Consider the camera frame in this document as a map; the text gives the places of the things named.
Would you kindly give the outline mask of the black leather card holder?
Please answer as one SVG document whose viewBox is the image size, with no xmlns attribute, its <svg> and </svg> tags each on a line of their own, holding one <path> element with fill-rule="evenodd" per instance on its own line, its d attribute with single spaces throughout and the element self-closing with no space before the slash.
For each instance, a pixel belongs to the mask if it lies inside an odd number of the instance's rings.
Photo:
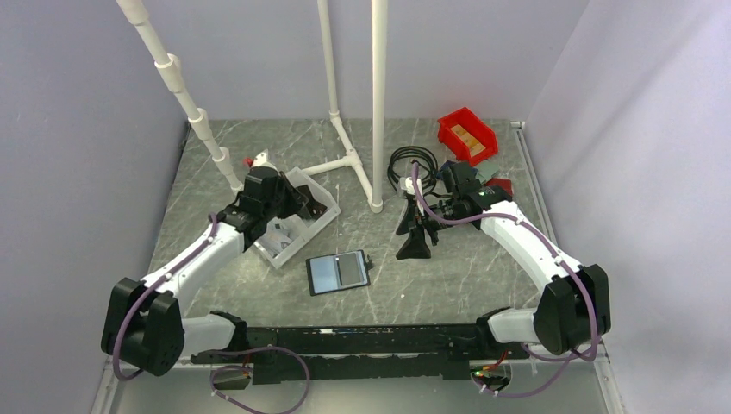
<svg viewBox="0 0 731 414">
<path fill-rule="evenodd" d="M 308 258 L 305 261 L 309 294 L 318 296 L 371 284 L 371 257 L 362 249 Z"/>
</svg>

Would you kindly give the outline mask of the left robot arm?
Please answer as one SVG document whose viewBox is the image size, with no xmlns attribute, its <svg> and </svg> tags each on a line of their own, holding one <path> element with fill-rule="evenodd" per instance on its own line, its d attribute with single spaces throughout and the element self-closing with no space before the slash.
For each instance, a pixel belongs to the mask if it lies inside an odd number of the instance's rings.
<svg viewBox="0 0 731 414">
<path fill-rule="evenodd" d="M 240 360 L 248 347 L 244 320 L 223 311 L 188 319 L 183 313 L 204 282 L 245 253 L 272 219 L 296 215 L 308 202 L 283 172 L 255 166 L 234 202 L 209 214 L 207 229 L 189 247 L 139 280 L 121 279 L 111 291 L 101 339 L 115 376 L 161 376 L 180 358 L 207 352 Z"/>
</svg>

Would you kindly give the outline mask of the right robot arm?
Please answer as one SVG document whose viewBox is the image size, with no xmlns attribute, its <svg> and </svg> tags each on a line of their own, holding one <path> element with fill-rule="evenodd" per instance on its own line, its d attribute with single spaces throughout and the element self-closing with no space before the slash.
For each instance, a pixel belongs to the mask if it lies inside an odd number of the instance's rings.
<svg viewBox="0 0 731 414">
<path fill-rule="evenodd" d="M 439 231 L 473 226 L 515 260 L 540 294 L 534 308 L 503 307 L 481 316 L 474 337 L 477 351 L 495 358 L 509 343 L 537 344 L 555 361 L 593 360 L 602 335 L 611 328 L 606 272 L 560 249 L 529 221 L 508 191 L 481 183 L 468 163 L 453 163 L 440 176 L 448 194 L 436 204 L 424 198 L 417 162 L 408 177 L 398 180 L 407 207 L 396 233 L 407 240 L 397 258 L 428 259 Z"/>
</svg>

